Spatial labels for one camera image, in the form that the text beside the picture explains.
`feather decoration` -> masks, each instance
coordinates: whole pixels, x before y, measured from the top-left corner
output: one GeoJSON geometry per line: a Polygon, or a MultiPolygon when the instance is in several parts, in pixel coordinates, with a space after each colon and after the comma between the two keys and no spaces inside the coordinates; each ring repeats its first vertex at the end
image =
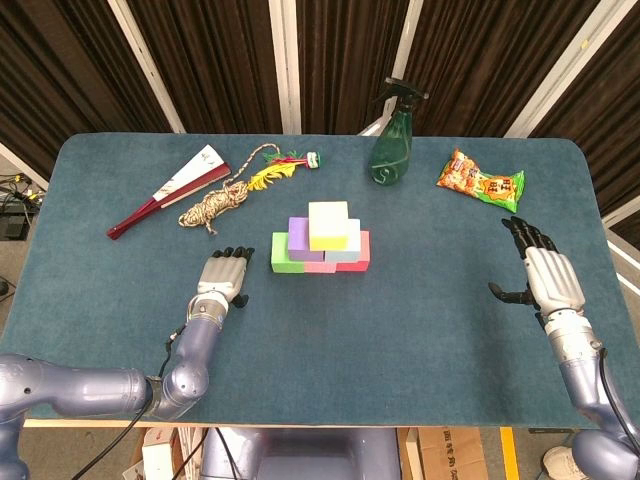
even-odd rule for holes
{"type": "Polygon", "coordinates": [[[291,162],[291,161],[304,161],[304,158],[300,158],[298,153],[295,150],[290,151],[286,155],[277,152],[277,153],[265,153],[264,160],[268,165],[272,165],[274,163],[283,161],[291,162]]]}
{"type": "Polygon", "coordinates": [[[297,165],[297,163],[276,163],[260,170],[249,180],[249,191],[266,190],[273,180],[292,177],[297,165]]]}

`pink block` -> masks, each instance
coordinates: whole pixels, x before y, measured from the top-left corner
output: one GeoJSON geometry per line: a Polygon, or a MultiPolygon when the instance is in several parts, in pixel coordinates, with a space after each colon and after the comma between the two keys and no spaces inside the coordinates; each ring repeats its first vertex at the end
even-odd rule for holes
{"type": "Polygon", "coordinates": [[[336,273],[336,264],[325,262],[304,262],[304,273],[336,273]]]}
{"type": "MultiPolygon", "coordinates": [[[[360,232],[361,251],[360,260],[355,263],[338,263],[336,265],[336,272],[366,272],[369,269],[369,263],[371,263],[371,245],[369,243],[370,234],[367,230],[360,232]]],[[[307,264],[305,263],[304,271],[307,271],[307,264]]]]}

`spray nozzle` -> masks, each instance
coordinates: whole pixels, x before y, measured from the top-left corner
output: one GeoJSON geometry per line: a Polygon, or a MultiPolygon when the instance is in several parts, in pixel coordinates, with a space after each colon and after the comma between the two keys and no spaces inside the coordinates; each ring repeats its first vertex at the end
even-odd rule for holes
{"type": "Polygon", "coordinates": [[[419,101],[429,98],[428,93],[418,90],[417,87],[414,87],[404,80],[387,77],[385,78],[384,83],[385,87],[382,95],[376,98],[374,102],[380,102],[391,97],[398,97],[398,108],[411,110],[419,101]]]}

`wire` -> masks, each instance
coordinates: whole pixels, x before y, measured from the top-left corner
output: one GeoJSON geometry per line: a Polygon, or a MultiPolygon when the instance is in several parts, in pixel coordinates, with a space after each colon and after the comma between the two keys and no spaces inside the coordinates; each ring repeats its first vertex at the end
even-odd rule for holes
{"type": "Polygon", "coordinates": [[[0,275],[0,278],[1,278],[2,280],[4,280],[5,282],[7,282],[9,285],[11,285],[13,288],[16,288],[16,286],[15,286],[13,283],[11,283],[9,280],[7,280],[6,278],[4,278],[2,275],[0,275]]]}
{"type": "Polygon", "coordinates": [[[104,450],[102,450],[98,455],[96,455],[96,457],[93,460],[91,460],[89,463],[87,463],[82,468],[82,470],[80,470],[78,473],[76,473],[73,476],[73,478],[71,480],[78,480],[79,478],[81,478],[85,473],[87,473],[89,470],[91,470],[95,466],[96,463],[98,463],[100,460],[102,460],[111,450],[113,450],[113,448],[118,443],[120,443],[120,441],[127,435],[127,433],[129,433],[131,431],[131,429],[138,422],[138,420],[140,420],[142,418],[142,416],[145,414],[145,412],[147,411],[149,406],[151,406],[151,402],[152,401],[153,401],[153,395],[149,395],[149,398],[144,403],[144,406],[140,409],[140,411],[136,414],[136,416],[133,417],[133,420],[131,420],[131,423],[129,423],[127,428],[122,430],[122,432],[120,432],[120,434],[116,438],[114,438],[113,441],[109,445],[107,445],[104,450]]]}
{"type": "Polygon", "coordinates": [[[175,342],[176,338],[182,335],[182,332],[186,326],[187,324],[185,323],[180,328],[176,329],[171,335],[169,335],[169,339],[165,342],[164,348],[167,351],[167,358],[165,358],[164,362],[162,362],[162,366],[160,367],[160,371],[158,372],[158,376],[160,378],[162,378],[162,375],[164,375],[164,369],[166,368],[167,363],[169,363],[169,360],[171,360],[171,346],[173,345],[173,342],[175,342]]]}
{"type": "Polygon", "coordinates": [[[2,298],[0,298],[0,303],[4,302],[7,298],[13,297],[13,295],[14,295],[15,293],[16,293],[16,292],[11,292],[11,293],[10,293],[9,295],[7,295],[6,297],[2,297],[2,298]]]}
{"type": "Polygon", "coordinates": [[[224,439],[224,435],[220,431],[220,428],[216,427],[216,433],[220,437],[220,441],[222,442],[222,446],[224,447],[224,451],[227,452],[227,459],[229,460],[229,465],[231,466],[231,473],[233,474],[233,480],[238,480],[238,476],[236,472],[240,474],[240,469],[238,465],[236,465],[236,461],[233,459],[233,455],[231,455],[231,450],[229,450],[229,445],[227,445],[227,441],[224,439]]]}
{"type": "Polygon", "coordinates": [[[27,219],[27,223],[29,224],[29,228],[33,227],[33,225],[31,225],[31,220],[29,220],[29,212],[27,212],[27,206],[24,204],[24,202],[22,203],[22,208],[24,209],[24,218],[27,219]]]}
{"type": "Polygon", "coordinates": [[[180,465],[180,468],[178,468],[178,470],[176,471],[176,473],[173,474],[173,477],[171,477],[171,480],[177,480],[177,478],[180,476],[180,473],[182,473],[182,470],[185,469],[185,467],[187,466],[187,463],[189,463],[189,460],[191,460],[191,457],[193,457],[196,452],[198,450],[200,450],[200,447],[202,447],[202,444],[204,443],[204,439],[207,438],[207,435],[209,434],[209,429],[205,429],[204,433],[202,434],[202,438],[200,439],[200,441],[198,442],[198,445],[196,445],[193,450],[191,450],[191,453],[189,454],[189,456],[184,460],[184,462],[182,462],[182,465],[180,465]]]}
{"type": "MultiPolygon", "coordinates": [[[[164,344],[165,345],[165,349],[167,350],[167,358],[164,360],[164,362],[162,362],[162,366],[160,367],[160,372],[158,373],[159,377],[162,377],[162,375],[164,374],[164,369],[167,366],[167,363],[169,363],[169,359],[171,358],[171,345],[173,344],[175,339],[178,338],[182,334],[182,331],[185,329],[186,326],[187,325],[184,324],[180,328],[176,329],[171,335],[169,335],[169,339],[164,344]]],[[[93,460],[91,460],[89,463],[87,463],[87,465],[85,465],[85,467],[82,470],[80,470],[78,473],[76,473],[71,480],[78,480],[85,473],[87,473],[91,468],[93,468],[93,466],[96,463],[98,463],[100,460],[102,460],[111,450],[113,450],[113,448],[118,443],[120,443],[120,441],[127,435],[127,433],[129,433],[131,431],[131,429],[138,422],[138,420],[140,420],[142,418],[142,416],[145,414],[145,412],[149,409],[149,406],[151,406],[151,402],[152,401],[153,401],[153,395],[149,395],[149,398],[145,402],[144,406],[142,407],[142,409],[140,409],[140,411],[133,418],[133,420],[131,420],[131,423],[129,423],[129,425],[122,432],[120,432],[120,434],[109,445],[107,445],[107,447],[104,450],[102,450],[102,452],[100,452],[93,460]]]]}
{"type": "Polygon", "coordinates": [[[0,175],[0,192],[4,192],[4,195],[2,197],[2,206],[0,206],[0,215],[5,214],[7,206],[10,204],[22,205],[25,210],[27,223],[29,223],[29,226],[31,226],[27,208],[29,208],[30,210],[40,210],[38,202],[33,202],[32,200],[39,198],[42,193],[38,192],[32,195],[25,195],[25,192],[29,190],[32,183],[33,182],[27,176],[22,174],[6,176],[0,175]],[[22,191],[18,190],[19,183],[26,184],[22,191]]]}
{"type": "Polygon", "coordinates": [[[627,437],[629,438],[629,441],[631,442],[633,449],[636,451],[636,454],[640,457],[640,445],[638,444],[638,440],[631,433],[631,430],[629,429],[629,425],[627,425],[626,420],[622,417],[622,414],[620,413],[618,405],[616,404],[613,398],[613,395],[611,394],[611,390],[609,389],[609,383],[607,381],[607,375],[605,373],[605,368],[604,368],[604,360],[606,357],[607,357],[607,349],[603,347],[600,349],[600,378],[602,379],[602,386],[604,387],[604,392],[607,394],[607,399],[611,404],[613,413],[616,414],[618,422],[620,422],[620,426],[624,430],[624,433],[627,434],[627,437]]]}

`black cable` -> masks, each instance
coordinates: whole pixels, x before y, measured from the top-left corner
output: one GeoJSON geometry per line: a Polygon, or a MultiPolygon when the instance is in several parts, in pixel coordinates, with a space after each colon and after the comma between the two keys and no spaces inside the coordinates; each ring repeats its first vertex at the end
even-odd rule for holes
{"type": "Polygon", "coordinates": [[[609,383],[607,382],[607,375],[605,373],[605,368],[604,368],[604,360],[606,356],[607,356],[607,349],[601,348],[600,349],[600,378],[602,379],[602,386],[604,387],[604,392],[607,394],[607,398],[609,399],[609,403],[611,404],[613,413],[616,414],[616,417],[618,418],[618,422],[620,422],[620,426],[624,430],[624,433],[627,434],[627,437],[629,438],[629,441],[631,442],[633,449],[636,451],[636,455],[640,457],[640,445],[638,444],[638,440],[636,440],[636,437],[634,437],[633,434],[631,433],[631,430],[629,429],[629,425],[627,425],[626,420],[622,418],[622,414],[618,409],[618,405],[613,399],[613,395],[611,394],[611,390],[609,389],[609,383]]]}
{"type": "Polygon", "coordinates": [[[8,187],[11,188],[6,188],[3,186],[0,186],[0,192],[5,192],[6,195],[4,196],[4,199],[2,201],[2,206],[0,206],[0,215],[4,215],[7,205],[11,204],[11,203],[18,203],[18,204],[22,204],[25,207],[29,208],[29,209],[35,209],[35,210],[40,210],[40,207],[33,203],[29,196],[25,195],[25,192],[29,189],[30,185],[31,185],[31,181],[27,181],[26,182],[27,185],[26,187],[24,187],[22,189],[22,191],[18,190],[18,184],[16,183],[15,180],[0,180],[0,185],[7,185],[8,187]]]}
{"type": "MultiPolygon", "coordinates": [[[[187,325],[184,324],[180,328],[178,328],[176,331],[174,331],[171,335],[169,335],[169,339],[165,342],[164,345],[165,345],[165,349],[167,351],[167,358],[164,360],[164,362],[162,362],[162,366],[160,367],[160,372],[158,373],[159,377],[162,377],[162,375],[164,374],[164,369],[167,366],[167,363],[169,363],[169,359],[171,358],[171,345],[173,344],[175,339],[178,338],[182,334],[182,331],[185,329],[186,326],[187,325]]],[[[145,412],[149,409],[149,406],[151,406],[151,402],[152,401],[153,401],[153,395],[149,395],[149,398],[145,402],[144,406],[137,413],[137,415],[133,418],[133,420],[131,420],[131,423],[129,423],[129,425],[122,432],[120,432],[120,434],[109,445],[107,445],[107,447],[104,450],[102,450],[102,452],[100,452],[93,460],[91,460],[89,463],[87,463],[87,465],[85,465],[85,467],[82,470],[80,470],[78,473],[76,473],[71,480],[78,480],[85,473],[87,473],[91,468],[93,468],[93,466],[96,463],[98,463],[100,460],[102,460],[111,450],[113,450],[113,448],[118,443],[120,443],[120,441],[127,435],[127,433],[129,433],[131,431],[131,429],[138,422],[138,420],[140,420],[142,418],[142,416],[145,414],[145,412]]]]}
{"type": "Polygon", "coordinates": [[[233,480],[238,480],[238,476],[236,475],[236,472],[240,473],[240,469],[238,468],[238,465],[236,465],[236,461],[233,459],[233,456],[231,455],[231,450],[229,450],[229,445],[227,445],[227,441],[224,439],[224,435],[222,435],[222,432],[218,427],[216,427],[216,432],[220,437],[220,441],[222,441],[222,446],[224,447],[224,451],[227,452],[227,459],[229,460],[229,465],[231,466],[231,473],[233,474],[233,480]]]}
{"type": "Polygon", "coordinates": [[[165,358],[164,362],[162,362],[162,366],[160,367],[160,371],[158,372],[158,376],[160,378],[162,378],[162,375],[164,375],[164,369],[166,368],[167,363],[169,363],[169,360],[171,360],[171,346],[173,345],[173,342],[176,340],[176,338],[178,338],[180,335],[182,335],[182,332],[183,332],[183,330],[185,329],[186,326],[187,326],[187,324],[185,323],[180,328],[178,328],[176,331],[174,331],[171,335],[169,335],[169,340],[167,340],[165,342],[164,348],[167,351],[167,358],[165,358]]]}
{"type": "Polygon", "coordinates": [[[145,414],[145,412],[147,411],[149,406],[151,406],[151,402],[152,401],[153,401],[153,395],[149,395],[149,398],[144,403],[144,406],[140,409],[140,411],[136,414],[136,416],[133,417],[133,420],[131,420],[131,423],[129,423],[127,428],[122,430],[122,432],[120,432],[120,434],[116,438],[114,438],[113,441],[109,445],[107,445],[104,450],[102,450],[98,455],[96,455],[96,457],[93,460],[91,460],[89,463],[87,463],[82,468],[82,470],[80,470],[78,473],[76,473],[73,476],[73,478],[71,480],[78,480],[85,473],[87,473],[89,470],[91,470],[95,466],[95,464],[98,463],[100,460],[102,460],[111,450],[113,450],[113,448],[118,443],[120,443],[120,441],[127,435],[127,433],[129,433],[131,431],[131,429],[138,422],[138,420],[140,420],[142,418],[142,416],[145,414]]]}
{"type": "Polygon", "coordinates": [[[7,280],[6,278],[4,278],[2,275],[0,275],[0,279],[4,280],[5,282],[7,282],[9,285],[11,285],[13,288],[16,288],[16,286],[11,283],[9,280],[7,280]]]}
{"type": "Polygon", "coordinates": [[[207,435],[209,434],[209,429],[205,429],[205,431],[202,433],[202,438],[200,439],[200,441],[198,442],[198,445],[196,445],[193,450],[191,450],[191,453],[189,454],[189,456],[184,460],[184,462],[182,462],[182,465],[180,465],[180,468],[178,468],[178,471],[176,473],[174,473],[173,477],[171,477],[171,480],[177,480],[177,478],[180,476],[180,473],[182,472],[182,470],[185,469],[185,467],[187,466],[187,463],[189,463],[189,460],[191,460],[191,457],[193,457],[196,452],[198,450],[200,450],[200,447],[202,447],[202,444],[204,443],[204,439],[207,438],[207,435]]]}
{"type": "Polygon", "coordinates": [[[0,298],[0,303],[4,302],[7,298],[11,298],[11,297],[13,297],[13,295],[14,295],[15,293],[16,293],[16,292],[11,292],[11,293],[10,293],[9,295],[7,295],[6,297],[2,297],[2,298],[0,298]]]}

